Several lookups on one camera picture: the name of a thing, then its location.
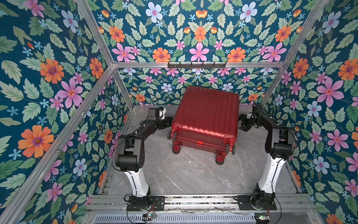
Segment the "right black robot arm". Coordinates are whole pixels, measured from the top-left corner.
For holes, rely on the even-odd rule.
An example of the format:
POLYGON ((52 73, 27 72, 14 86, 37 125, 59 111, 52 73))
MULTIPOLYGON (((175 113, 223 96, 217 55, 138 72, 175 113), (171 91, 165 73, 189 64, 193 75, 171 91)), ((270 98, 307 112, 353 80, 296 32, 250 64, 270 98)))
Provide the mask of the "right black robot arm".
POLYGON ((252 127, 263 127, 268 132, 264 145, 267 161, 253 196, 258 199, 273 198, 280 172, 295 151, 294 129, 280 124, 272 115, 264 111, 262 105, 254 106, 252 112, 248 114, 241 114, 239 121, 241 122, 239 129, 244 132, 252 127))

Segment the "aluminium cage frame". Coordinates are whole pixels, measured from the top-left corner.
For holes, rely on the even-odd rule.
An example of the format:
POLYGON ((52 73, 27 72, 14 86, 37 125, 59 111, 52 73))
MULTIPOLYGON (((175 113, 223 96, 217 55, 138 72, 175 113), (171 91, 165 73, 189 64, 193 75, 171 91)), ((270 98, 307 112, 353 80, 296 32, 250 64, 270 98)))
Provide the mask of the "aluminium cage frame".
POLYGON ((103 184, 132 105, 177 105, 189 85, 261 102, 277 69, 113 69, 119 62, 282 61, 308 10, 303 1, 1 1, 1 211, 25 189, 11 223, 78 223, 103 184))

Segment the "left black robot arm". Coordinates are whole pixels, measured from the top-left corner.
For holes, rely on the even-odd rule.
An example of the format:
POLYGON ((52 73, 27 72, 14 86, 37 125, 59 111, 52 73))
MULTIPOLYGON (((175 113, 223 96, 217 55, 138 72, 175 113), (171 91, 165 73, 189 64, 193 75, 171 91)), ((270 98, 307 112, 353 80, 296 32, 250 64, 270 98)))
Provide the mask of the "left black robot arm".
POLYGON ((145 140, 157 130, 169 128, 172 120, 172 117, 166 116, 164 107, 149 108, 148 116, 135 131, 118 137, 112 165, 115 170, 127 175, 134 198, 146 198, 150 195, 150 187, 142 171, 145 163, 145 140))

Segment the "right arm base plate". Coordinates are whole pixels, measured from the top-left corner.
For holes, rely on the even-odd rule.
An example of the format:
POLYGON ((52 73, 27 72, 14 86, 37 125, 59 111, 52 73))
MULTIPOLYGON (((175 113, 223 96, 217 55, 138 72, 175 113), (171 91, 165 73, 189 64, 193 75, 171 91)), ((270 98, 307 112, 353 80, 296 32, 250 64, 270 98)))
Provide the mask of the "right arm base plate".
POLYGON ((276 211, 277 206, 274 202, 275 198, 269 195, 268 197, 264 196, 263 198, 255 197, 253 195, 249 196, 236 196, 235 199, 238 202, 239 209, 241 211, 263 211, 270 210, 276 211))

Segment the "red hard-shell suitcase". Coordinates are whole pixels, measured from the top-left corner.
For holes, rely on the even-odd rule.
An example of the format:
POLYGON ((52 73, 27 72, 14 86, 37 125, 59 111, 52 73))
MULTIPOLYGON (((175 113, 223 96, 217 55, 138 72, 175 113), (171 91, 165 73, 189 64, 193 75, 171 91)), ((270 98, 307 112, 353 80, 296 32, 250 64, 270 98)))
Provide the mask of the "red hard-shell suitcase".
POLYGON ((239 106, 236 93, 187 87, 171 126, 172 152, 191 147, 215 154, 215 162, 222 165, 229 153, 235 153, 239 106))

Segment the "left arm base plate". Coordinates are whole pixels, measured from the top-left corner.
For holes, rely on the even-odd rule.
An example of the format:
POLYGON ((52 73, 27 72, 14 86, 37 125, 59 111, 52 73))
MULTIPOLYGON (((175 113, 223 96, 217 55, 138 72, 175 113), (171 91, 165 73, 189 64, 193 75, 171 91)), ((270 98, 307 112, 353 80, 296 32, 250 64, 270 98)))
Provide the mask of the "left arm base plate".
POLYGON ((163 211, 166 197, 164 196, 150 196, 150 197, 135 197, 130 196, 128 201, 128 211, 163 211))

